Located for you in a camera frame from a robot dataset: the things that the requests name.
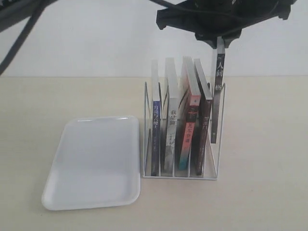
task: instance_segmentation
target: book holder divider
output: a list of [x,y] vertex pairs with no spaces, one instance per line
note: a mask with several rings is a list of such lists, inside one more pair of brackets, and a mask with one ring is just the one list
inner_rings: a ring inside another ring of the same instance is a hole
[[226,97],[226,84],[224,83],[221,89],[223,94],[220,98],[219,120],[218,120],[218,134],[217,143],[210,143],[210,131],[212,119],[210,117],[208,135],[205,145],[205,158],[203,163],[203,172],[201,176],[196,175],[195,166],[192,161],[192,149],[188,157],[188,166],[184,171],[179,171],[176,164],[176,157],[173,158],[172,174],[164,173],[161,169],[161,161],[159,155],[159,174],[158,176],[151,176],[151,148],[149,148],[150,140],[150,108],[152,102],[149,102],[147,82],[144,84],[144,131],[143,131],[143,151],[142,151],[142,177],[153,179],[183,179],[183,180],[217,180],[219,174],[220,152],[222,144],[223,133],[223,121],[224,121],[224,109],[225,109],[225,97]]

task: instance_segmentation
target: book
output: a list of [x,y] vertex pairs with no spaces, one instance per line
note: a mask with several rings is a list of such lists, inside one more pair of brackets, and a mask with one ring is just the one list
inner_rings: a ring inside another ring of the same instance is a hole
[[179,150],[179,170],[187,168],[194,125],[201,98],[194,64],[191,57],[183,57],[182,74],[180,78],[179,126],[177,146]]
[[152,61],[152,156],[151,156],[151,176],[159,175],[159,155],[161,136],[161,97],[158,79],[158,62]]
[[198,146],[194,157],[196,175],[200,176],[203,173],[203,166],[205,161],[205,144],[208,136],[208,126],[209,126],[213,97],[211,91],[209,90],[209,84],[206,81],[200,59],[194,60],[194,68],[198,86],[201,93],[201,99],[198,110],[199,127],[198,131],[196,132],[196,134],[198,135],[194,136],[194,139],[197,139],[197,142],[194,143],[196,143]]
[[217,49],[213,51],[213,76],[215,84],[213,85],[213,106],[212,106],[212,125],[211,125],[211,143],[217,142],[218,119],[220,95],[222,90],[222,79],[225,66],[225,43],[222,37],[217,39]]
[[172,174],[177,132],[179,89],[173,58],[166,58],[163,102],[161,159],[165,173]]

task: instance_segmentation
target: wire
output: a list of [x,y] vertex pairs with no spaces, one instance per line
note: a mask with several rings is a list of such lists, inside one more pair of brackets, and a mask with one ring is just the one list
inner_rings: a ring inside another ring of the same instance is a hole
[[21,33],[17,37],[15,43],[11,46],[9,52],[7,53],[7,55],[4,57],[3,61],[1,62],[1,64],[0,64],[0,77],[2,76],[3,72],[8,68],[8,66],[13,61],[14,57],[16,56],[16,54],[20,50],[21,46],[23,45],[23,43],[27,39],[28,35],[30,34],[31,30],[33,29],[34,25],[38,21],[39,17],[41,16],[43,11],[45,10],[49,1],[50,0],[41,0],[38,3],[38,6],[33,11],[33,14],[31,15],[31,17],[27,21],[25,27],[23,28],[23,30],[21,31]]
[[261,17],[248,18],[248,17],[239,17],[239,16],[236,16],[236,15],[232,15],[232,14],[229,14],[229,13],[223,13],[223,12],[188,9],[188,8],[184,8],[184,7],[175,5],[175,4],[168,2],[168,1],[165,1],[165,0],[149,0],[149,1],[154,2],[154,3],[161,5],[161,6],[167,7],[169,9],[175,9],[175,10],[179,10],[179,11],[183,11],[183,12],[189,12],[189,13],[204,13],[204,14],[221,15],[221,16],[226,16],[226,17],[233,18],[233,19],[240,20],[240,21],[248,20],[248,19],[250,19],[250,20],[264,19],[264,18],[268,17],[269,15],[271,15],[276,10],[277,6],[279,5],[279,0],[278,0],[269,13],[267,13],[264,16],[261,16]]

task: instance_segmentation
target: tabletop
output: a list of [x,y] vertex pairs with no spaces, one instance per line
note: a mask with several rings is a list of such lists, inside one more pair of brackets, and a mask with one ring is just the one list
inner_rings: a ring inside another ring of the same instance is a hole
[[143,118],[146,78],[0,79],[1,231],[308,230],[307,77],[227,77],[217,181],[142,179],[127,206],[48,211],[65,124]]

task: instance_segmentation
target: wall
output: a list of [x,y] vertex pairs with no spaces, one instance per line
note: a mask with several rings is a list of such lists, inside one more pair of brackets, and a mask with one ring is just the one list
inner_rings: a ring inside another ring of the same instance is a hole
[[[202,59],[211,49],[193,33],[159,30],[146,0],[59,0],[46,9],[4,76],[144,77],[150,61],[183,55]],[[243,31],[227,50],[228,76],[308,75],[308,2],[298,0],[288,21],[272,19]],[[0,34],[0,59],[25,21]]]

